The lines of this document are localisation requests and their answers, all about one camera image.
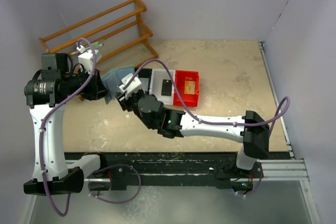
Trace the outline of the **green card holder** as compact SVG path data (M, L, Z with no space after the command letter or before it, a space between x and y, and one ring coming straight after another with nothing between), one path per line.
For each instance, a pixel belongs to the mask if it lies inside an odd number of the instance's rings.
M106 104L111 102L115 98L115 95L120 91L118 86L122 84L121 80L128 74L133 75L134 73L134 66L129 65L112 69L101 78L102 84L108 90L108 94L104 97Z

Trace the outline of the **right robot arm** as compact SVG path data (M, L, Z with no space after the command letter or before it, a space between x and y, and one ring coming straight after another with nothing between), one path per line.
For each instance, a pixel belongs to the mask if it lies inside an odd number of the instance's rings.
M209 136L242 144L236 157L239 169L251 170L256 160L269 157L270 127L255 111L232 117L192 115L165 107L143 90L131 95L119 92L115 97L122 110L133 112L148 129L163 137Z

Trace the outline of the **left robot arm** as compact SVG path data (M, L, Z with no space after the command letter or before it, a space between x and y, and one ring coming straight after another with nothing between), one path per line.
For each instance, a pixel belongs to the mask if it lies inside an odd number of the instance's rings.
M35 165L31 180L24 183L29 195L81 192L84 179L101 165L98 154L89 154L67 165L63 142L63 120L67 99L76 95L95 101L107 95L100 72L93 68L98 51L86 50L76 65L67 53L43 54L42 68L24 88L34 124Z

